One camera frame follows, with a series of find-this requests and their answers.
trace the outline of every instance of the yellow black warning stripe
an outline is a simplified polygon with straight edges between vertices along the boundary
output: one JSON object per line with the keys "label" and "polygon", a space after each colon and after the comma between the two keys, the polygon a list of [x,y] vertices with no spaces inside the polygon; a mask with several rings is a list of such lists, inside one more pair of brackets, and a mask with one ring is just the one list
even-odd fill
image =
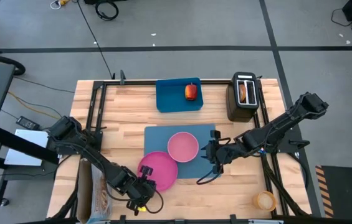
{"label": "yellow black warning stripe", "polygon": [[321,198],[323,199],[323,206],[325,211],[325,217],[332,218],[333,210],[330,199],[330,194],[328,192],[328,186],[326,185],[325,174],[321,166],[315,166],[315,172],[317,174],[318,185],[320,187]]}

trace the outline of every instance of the blue cutting board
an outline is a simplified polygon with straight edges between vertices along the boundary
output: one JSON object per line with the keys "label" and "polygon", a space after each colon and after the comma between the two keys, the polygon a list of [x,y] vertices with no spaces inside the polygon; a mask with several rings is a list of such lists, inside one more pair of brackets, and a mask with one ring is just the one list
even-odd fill
{"label": "blue cutting board", "polygon": [[189,162],[177,162],[178,179],[201,178],[213,168],[207,159],[201,158],[206,152],[201,150],[211,140],[210,131],[215,130],[214,124],[199,124],[185,126],[153,126],[145,128],[144,156],[153,151],[168,152],[170,137],[178,132],[185,131],[195,136],[199,143],[198,155]]}

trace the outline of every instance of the orange object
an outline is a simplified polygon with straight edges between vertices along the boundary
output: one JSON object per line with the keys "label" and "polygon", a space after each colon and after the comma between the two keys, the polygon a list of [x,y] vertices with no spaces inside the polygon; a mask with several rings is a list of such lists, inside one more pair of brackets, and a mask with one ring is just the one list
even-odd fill
{"label": "orange object", "polygon": [[245,99],[246,99],[246,87],[244,84],[240,84],[239,85],[239,94],[240,94],[240,99],[239,101],[241,103],[245,103]]}
{"label": "orange object", "polygon": [[256,208],[271,212],[277,205],[277,200],[271,192],[263,191],[253,197],[253,204]]}
{"label": "orange object", "polygon": [[196,95],[197,95],[197,87],[194,84],[188,84],[186,86],[186,99],[187,100],[195,100],[196,99]]}

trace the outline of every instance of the light pink bowl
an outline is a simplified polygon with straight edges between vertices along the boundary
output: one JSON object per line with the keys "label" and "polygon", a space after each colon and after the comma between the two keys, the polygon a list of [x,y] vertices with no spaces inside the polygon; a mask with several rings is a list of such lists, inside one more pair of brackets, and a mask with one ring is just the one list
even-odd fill
{"label": "light pink bowl", "polygon": [[177,162],[193,160],[198,154],[198,150],[198,140],[187,132],[176,133],[168,141],[169,155]]}

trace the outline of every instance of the blue tray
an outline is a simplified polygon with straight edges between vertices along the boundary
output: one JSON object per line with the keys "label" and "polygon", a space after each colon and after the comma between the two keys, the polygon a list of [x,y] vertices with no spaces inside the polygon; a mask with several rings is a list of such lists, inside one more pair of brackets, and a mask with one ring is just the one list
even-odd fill
{"label": "blue tray", "polygon": [[151,126],[145,128],[144,133],[144,156],[153,151],[168,153],[168,141],[170,137],[180,131],[186,131],[195,136],[199,143],[199,152],[189,162],[177,162],[177,179],[201,178],[213,168],[213,164],[201,156],[206,156],[205,150],[200,150],[209,140],[212,140],[211,130],[215,130],[214,124],[197,124],[183,126]]}
{"label": "blue tray", "polygon": [[[197,96],[195,100],[185,97],[186,85],[195,84]],[[196,111],[203,106],[201,80],[199,78],[178,78],[156,81],[156,107],[162,113]]]}

